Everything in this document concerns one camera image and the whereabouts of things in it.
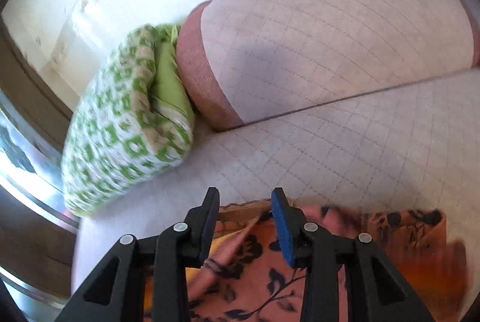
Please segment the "orange black floral blouse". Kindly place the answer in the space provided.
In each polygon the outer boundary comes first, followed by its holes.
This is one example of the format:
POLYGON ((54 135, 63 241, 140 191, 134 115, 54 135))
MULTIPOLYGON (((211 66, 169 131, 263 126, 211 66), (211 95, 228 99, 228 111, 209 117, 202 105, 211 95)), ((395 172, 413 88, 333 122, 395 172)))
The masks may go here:
MULTIPOLYGON (((465 244, 448 241, 439 210, 364 213, 304 206, 306 218, 331 234, 369 233, 436 321, 459 321, 470 290, 465 244)), ((297 321, 305 272, 283 258, 266 202, 221 209, 202 268, 185 271, 192 321, 297 321)))

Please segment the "stained glass wooden door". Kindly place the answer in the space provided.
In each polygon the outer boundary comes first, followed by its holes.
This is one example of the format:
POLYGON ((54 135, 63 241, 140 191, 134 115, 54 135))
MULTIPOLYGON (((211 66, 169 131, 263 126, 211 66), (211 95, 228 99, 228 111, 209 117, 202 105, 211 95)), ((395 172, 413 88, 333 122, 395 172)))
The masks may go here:
POLYGON ((67 112, 1 28, 1 282, 28 321, 53 321, 70 296, 80 220, 64 205, 67 112))

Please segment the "green white checkered pillow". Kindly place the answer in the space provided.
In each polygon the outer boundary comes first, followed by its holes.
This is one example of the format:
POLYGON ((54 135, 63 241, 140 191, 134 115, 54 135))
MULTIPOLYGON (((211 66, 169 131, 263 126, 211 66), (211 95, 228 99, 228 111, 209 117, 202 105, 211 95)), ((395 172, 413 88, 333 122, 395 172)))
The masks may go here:
POLYGON ((179 32, 176 24, 131 31, 82 94, 61 164, 73 214, 94 214, 190 152, 194 112, 177 70, 179 32))

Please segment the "pink quilted bolster cushion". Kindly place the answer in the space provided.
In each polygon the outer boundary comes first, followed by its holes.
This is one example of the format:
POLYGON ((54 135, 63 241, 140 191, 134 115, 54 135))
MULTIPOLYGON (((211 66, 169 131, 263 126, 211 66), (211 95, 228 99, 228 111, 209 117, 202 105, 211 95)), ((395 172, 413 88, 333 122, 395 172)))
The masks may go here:
POLYGON ((179 75, 213 128, 475 66, 461 0, 210 0, 181 27, 179 75))

